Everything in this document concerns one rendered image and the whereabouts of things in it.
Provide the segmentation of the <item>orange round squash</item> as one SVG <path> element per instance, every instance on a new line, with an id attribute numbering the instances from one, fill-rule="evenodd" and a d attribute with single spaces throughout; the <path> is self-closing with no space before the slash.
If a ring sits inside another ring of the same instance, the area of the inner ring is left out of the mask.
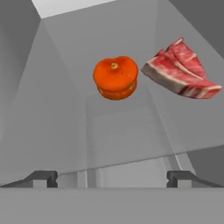
<path id="1" fill-rule="evenodd" d="M 128 56 L 106 58 L 95 65 L 93 80 L 104 98 L 119 101 L 136 90 L 138 72 L 137 63 Z"/>

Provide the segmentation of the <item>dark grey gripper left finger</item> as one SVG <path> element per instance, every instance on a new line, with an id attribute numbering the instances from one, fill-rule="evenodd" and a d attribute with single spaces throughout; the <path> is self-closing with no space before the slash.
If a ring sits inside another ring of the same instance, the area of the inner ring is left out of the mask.
<path id="1" fill-rule="evenodd" d="M 58 173 L 56 171 L 34 171 L 26 178 L 2 185 L 2 188 L 6 187 L 26 187 L 33 188 L 33 182 L 35 180 L 44 180 L 47 188 L 57 188 Z"/>

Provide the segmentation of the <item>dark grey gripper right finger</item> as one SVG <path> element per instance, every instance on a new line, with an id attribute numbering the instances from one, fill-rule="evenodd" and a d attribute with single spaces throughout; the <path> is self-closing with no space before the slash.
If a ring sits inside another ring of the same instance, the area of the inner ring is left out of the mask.
<path id="1" fill-rule="evenodd" d="M 210 181 L 201 179 L 190 171 L 168 171 L 166 173 L 166 178 L 167 178 L 167 184 L 166 184 L 167 187 L 178 188 L 178 182 L 180 180 L 191 180 L 193 182 L 196 182 L 208 187 L 224 188 L 224 185 L 218 185 Z"/>

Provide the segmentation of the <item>red raw steak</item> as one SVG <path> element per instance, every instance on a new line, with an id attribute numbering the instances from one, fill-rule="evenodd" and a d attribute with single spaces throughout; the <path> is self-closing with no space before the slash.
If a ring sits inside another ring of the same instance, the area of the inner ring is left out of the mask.
<path id="1" fill-rule="evenodd" d="M 197 54 L 179 38 L 161 49 L 142 68 L 143 74 L 177 95 L 211 99 L 222 86 L 210 81 Z"/>

